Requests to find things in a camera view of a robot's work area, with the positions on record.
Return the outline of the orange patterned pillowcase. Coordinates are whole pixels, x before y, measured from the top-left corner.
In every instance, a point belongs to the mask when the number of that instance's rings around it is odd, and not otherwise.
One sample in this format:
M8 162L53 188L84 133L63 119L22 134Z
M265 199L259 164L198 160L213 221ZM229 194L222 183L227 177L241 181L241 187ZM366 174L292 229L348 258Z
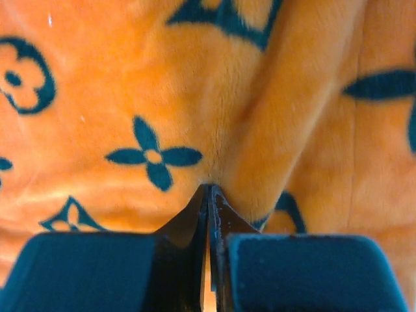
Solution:
M1 2L1 281L202 184L265 233L371 237L414 311L415 2Z

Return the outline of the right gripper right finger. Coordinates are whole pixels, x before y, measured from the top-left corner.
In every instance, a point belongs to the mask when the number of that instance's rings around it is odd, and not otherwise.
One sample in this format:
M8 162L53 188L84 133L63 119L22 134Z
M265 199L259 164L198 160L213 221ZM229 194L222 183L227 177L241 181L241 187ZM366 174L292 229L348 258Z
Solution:
M218 311L407 311L381 248L357 235L258 232L213 185L207 200Z

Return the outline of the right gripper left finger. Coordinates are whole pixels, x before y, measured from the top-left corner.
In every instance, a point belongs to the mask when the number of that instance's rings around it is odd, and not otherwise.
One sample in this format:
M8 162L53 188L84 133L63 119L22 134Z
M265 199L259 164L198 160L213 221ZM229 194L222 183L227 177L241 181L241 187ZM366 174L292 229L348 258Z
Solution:
M2 311L201 311L207 191L154 233L41 233L1 290Z

